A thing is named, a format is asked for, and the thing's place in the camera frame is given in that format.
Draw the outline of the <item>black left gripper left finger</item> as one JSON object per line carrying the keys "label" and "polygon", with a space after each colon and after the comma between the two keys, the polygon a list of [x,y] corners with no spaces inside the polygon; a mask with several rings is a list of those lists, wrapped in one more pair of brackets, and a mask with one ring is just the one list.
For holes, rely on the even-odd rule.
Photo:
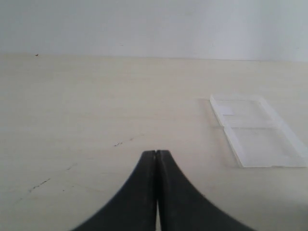
{"label": "black left gripper left finger", "polygon": [[156,152],[145,151],[120,190],[75,231],[156,230]]}

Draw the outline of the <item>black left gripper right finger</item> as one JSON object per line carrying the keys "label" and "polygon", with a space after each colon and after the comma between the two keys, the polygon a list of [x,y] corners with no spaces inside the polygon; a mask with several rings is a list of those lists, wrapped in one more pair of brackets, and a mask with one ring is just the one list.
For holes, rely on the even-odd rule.
{"label": "black left gripper right finger", "polygon": [[205,198],[183,174],[171,152],[156,152],[156,197],[163,231],[249,231]]}

